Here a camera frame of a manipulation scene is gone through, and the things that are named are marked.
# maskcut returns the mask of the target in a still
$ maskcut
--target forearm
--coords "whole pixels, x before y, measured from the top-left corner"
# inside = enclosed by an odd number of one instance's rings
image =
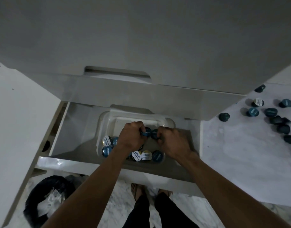
[[[192,175],[225,227],[291,227],[210,168],[194,152],[179,162]]]
[[[97,227],[119,176],[125,153],[115,147],[43,228]]]

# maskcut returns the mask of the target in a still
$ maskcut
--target white marble floor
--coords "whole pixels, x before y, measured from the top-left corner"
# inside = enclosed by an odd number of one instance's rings
[[[34,188],[44,178],[51,175],[67,176],[68,173],[61,171],[48,170],[46,174],[31,178],[23,192],[23,195],[18,203],[14,215],[7,228],[29,228],[29,224],[24,218],[23,210],[25,201]],[[158,212],[153,206],[151,195],[154,195],[158,189],[148,189],[147,192],[150,198],[150,226],[160,228],[161,220]],[[224,227],[210,204],[206,199],[189,196],[174,192],[170,197],[173,202],[200,228],[221,228]],[[122,227],[132,211],[135,200],[131,194],[131,183],[117,181],[113,193],[106,206],[102,219],[99,223],[100,228],[106,227]],[[291,224],[291,207],[277,206],[270,203],[263,203],[273,212],[280,215],[285,221]]]

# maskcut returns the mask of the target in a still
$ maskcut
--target hand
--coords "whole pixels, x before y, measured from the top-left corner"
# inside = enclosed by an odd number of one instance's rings
[[[162,151],[178,161],[179,164],[181,164],[184,159],[188,158],[192,152],[188,139],[177,129],[159,126],[157,137],[162,138],[157,140]]]
[[[143,143],[147,140],[146,136],[140,134],[140,130],[145,132],[145,126],[143,122],[132,122],[125,124],[122,129],[116,147],[127,153],[138,150]]]

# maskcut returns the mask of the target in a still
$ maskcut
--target person's left arm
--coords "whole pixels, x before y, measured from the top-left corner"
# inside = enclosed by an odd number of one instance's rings
[[[138,150],[147,140],[142,122],[127,123],[117,145],[104,162],[60,206],[42,228],[97,227],[112,194],[121,167],[130,152]]]

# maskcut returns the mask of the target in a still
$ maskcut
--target person's right arm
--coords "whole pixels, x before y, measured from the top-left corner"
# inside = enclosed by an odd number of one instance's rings
[[[160,126],[157,136],[162,150],[190,173],[225,227],[291,227],[205,164],[178,130]]]

